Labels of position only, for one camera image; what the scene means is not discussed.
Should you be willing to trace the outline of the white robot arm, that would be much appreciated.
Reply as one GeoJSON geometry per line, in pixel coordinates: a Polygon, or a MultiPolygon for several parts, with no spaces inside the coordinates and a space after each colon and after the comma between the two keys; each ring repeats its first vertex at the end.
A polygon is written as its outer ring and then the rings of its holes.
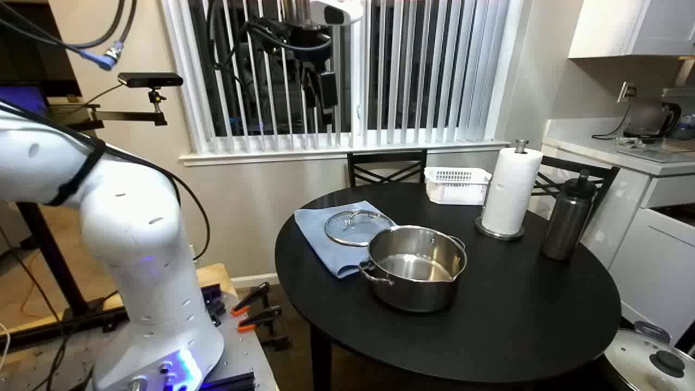
{"type": "Polygon", "coordinates": [[[87,248],[108,267],[127,323],[93,364],[96,391],[200,389],[223,337],[204,306],[176,191],[160,171],[4,106],[0,200],[78,208],[87,248]]]}

